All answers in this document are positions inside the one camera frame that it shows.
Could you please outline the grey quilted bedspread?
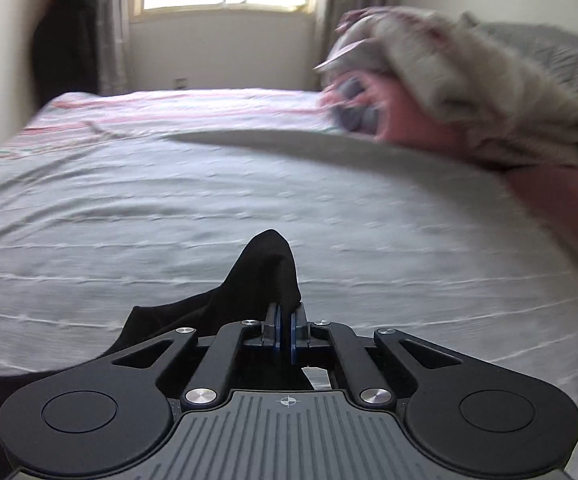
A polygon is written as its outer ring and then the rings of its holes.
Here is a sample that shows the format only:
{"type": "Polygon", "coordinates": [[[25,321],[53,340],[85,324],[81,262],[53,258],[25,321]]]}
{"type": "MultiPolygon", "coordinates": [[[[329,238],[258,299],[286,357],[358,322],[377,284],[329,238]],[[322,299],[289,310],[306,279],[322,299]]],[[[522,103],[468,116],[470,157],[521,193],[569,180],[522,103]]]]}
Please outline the grey quilted bedspread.
{"type": "Polygon", "coordinates": [[[578,259],[505,180],[287,91],[70,93],[0,149],[4,479],[578,479],[578,259]],[[247,318],[105,356],[289,243],[310,348],[247,318]]]}

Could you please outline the beige folded quilt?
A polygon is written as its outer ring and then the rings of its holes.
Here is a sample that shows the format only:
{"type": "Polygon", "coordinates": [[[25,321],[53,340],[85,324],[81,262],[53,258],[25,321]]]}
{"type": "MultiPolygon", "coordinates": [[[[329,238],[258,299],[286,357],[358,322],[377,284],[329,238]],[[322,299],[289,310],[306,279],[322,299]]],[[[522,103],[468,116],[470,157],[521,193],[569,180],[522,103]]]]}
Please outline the beige folded quilt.
{"type": "Polygon", "coordinates": [[[578,46],[546,28],[391,6],[347,13],[316,72],[391,74],[423,113],[497,165],[578,167],[578,46]]]}

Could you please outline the black pants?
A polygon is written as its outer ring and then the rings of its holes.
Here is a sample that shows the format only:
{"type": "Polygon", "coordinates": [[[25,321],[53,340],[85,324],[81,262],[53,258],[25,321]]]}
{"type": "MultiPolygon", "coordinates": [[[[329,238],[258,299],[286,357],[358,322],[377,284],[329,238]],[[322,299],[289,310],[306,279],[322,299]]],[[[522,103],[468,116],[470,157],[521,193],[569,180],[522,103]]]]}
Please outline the black pants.
{"type": "MultiPolygon", "coordinates": [[[[271,304],[279,304],[282,316],[288,318],[300,303],[291,247],[280,233],[267,230],[249,241],[218,287],[172,304],[133,307],[121,335],[103,354],[110,356],[179,327],[191,327],[204,337],[215,335],[227,323],[263,321],[271,304]]],[[[55,374],[56,370],[47,370],[0,376],[0,407],[16,390],[55,374]]],[[[10,471],[0,446],[0,479],[10,471]]]]}

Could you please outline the dark hanging clothes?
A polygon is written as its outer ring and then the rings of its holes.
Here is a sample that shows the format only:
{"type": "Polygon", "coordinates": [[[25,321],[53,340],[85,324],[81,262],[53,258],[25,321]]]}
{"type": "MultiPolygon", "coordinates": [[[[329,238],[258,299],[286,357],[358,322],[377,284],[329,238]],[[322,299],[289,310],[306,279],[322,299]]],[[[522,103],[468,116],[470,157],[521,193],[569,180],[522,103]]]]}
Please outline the dark hanging clothes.
{"type": "Polygon", "coordinates": [[[37,104],[68,92],[98,92],[97,0],[50,0],[32,38],[37,104]]]}

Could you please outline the left grey curtain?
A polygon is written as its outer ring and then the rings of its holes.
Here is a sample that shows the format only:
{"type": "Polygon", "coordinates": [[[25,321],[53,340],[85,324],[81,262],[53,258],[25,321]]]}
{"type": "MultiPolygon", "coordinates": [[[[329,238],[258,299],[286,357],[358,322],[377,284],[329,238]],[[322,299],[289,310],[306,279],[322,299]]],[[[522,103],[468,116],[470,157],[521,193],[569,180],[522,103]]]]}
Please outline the left grey curtain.
{"type": "Polygon", "coordinates": [[[129,92],[128,0],[96,0],[96,32],[99,93],[129,92]]]}

